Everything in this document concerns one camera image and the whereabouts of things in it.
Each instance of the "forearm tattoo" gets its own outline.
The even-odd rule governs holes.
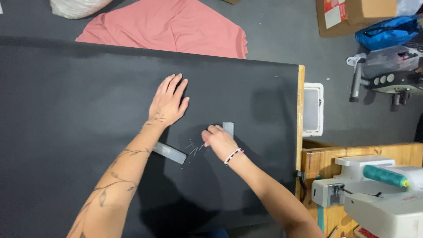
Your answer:
[[[129,154],[130,153],[130,155],[129,156],[133,156],[133,155],[136,155],[136,154],[138,154],[138,153],[140,153],[140,152],[146,152],[146,153],[151,153],[151,151],[149,150],[149,149],[147,149],[147,148],[145,148],[145,150],[130,150],[130,149],[128,149],[128,148],[125,148],[121,153],[120,153],[120,155],[118,155],[117,157],[116,157],[116,159],[115,159],[115,161],[113,161],[113,163],[109,166],[109,168],[112,168],[115,164],[116,164],[116,162],[119,160],[119,158],[121,157],[121,156],[123,156],[123,155],[126,155],[126,154]]]
[[[135,190],[138,187],[138,184],[137,183],[135,183],[133,181],[121,179],[114,172],[111,172],[111,175],[112,175],[113,178],[116,178],[117,181],[116,182],[113,182],[113,183],[111,183],[111,184],[109,184],[109,185],[107,185],[105,187],[96,187],[93,190],[93,193],[96,192],[96,194],[93,196],[93,199],[91,201],[85,203],[83,205],[83,207],[81,208],[80,212],[78,213],[78,216],[80,214],[82,214],[82,215],[79,218],[79,220],[77,222],[75,222],[75,224],[72,227],[71,231],[69,232],[69,235],[67,236],[67,238],[71,237],[75,233],[75,231],[79,227],[79,224],[81,223],[81,221],[82,221],[82,231],[81,231],[81,235],[79,236],[79,238],[86,238],[85,233],[84,233],[84,228],[85,228],[85,222],[86,222],[87,213],[88,213],[88,211],[90,209],[90,206],[93,204],[93,201],[95,199],[98,199],[98,205],[100,207],[103,207],[104,206],[104,202],[106,201],[106,198],[107,198],[107,192],[106,191],[107,191],[107,189],[109,187],[111,187],[111,186],[113,186],[115,184],[118,184],[118,183],[131,183],[133,186],[130,187],[129,189],[127,189],[126,191],[132,191],[131,192],[131,196],[134,196]]]
[[[154,124],[154,122],[164,122],[163,120],[166,120],[165,114],[161,113],[161,109],[159,109],[157,111],[157,114],[154,116],[154,118],[151,120],[148,120],[144,125],[148,126],[148,125]]]

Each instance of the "styrofoam box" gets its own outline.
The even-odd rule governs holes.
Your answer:
[[[304,83],[303,137],[322,135],[323,104],[323,84]]]

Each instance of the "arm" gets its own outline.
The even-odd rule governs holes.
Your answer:
[[[209,126],[201,137],[204,146],[210,145],[222,161],[238,149],[236,142],[219,125]],[[325,237],[299,200],[253,164],[244,153],[235,154],[228,165],[251,187],[270,215],[283,226],[289,238]]]
[[[78,213],[68,238],[121,237],[129,204],[147,159],[164,129],[181,118],[189,98],[181,97],[188,80],[171,75],[158,87],[140,133],[116,157]]]

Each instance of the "black cutting table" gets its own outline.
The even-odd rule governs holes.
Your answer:
[[[160,82],[189,79],[186,114],[160,141],[187,154],[235,123],[250,159],[295,193],[304,67],[40,39],[0,38],[1,237],[64,237],[115,156],[147,120]],[[208,147],[180,165],[152,154],[123,237],[170,237],[271,221]]]

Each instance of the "bracelet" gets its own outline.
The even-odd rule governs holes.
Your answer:
[[[228,156],[228,158],[225,160],[225,165],[226,166],[228,166],[228,163],[229,163],[229,161],[232,159],[232,157],[234,156],[234,155],[236,155],[238,152],[244,152],[241,148],[238,148],[238,149],[236,149],[234,152],[232,152],[232,154],[230,154],[229,156]]]

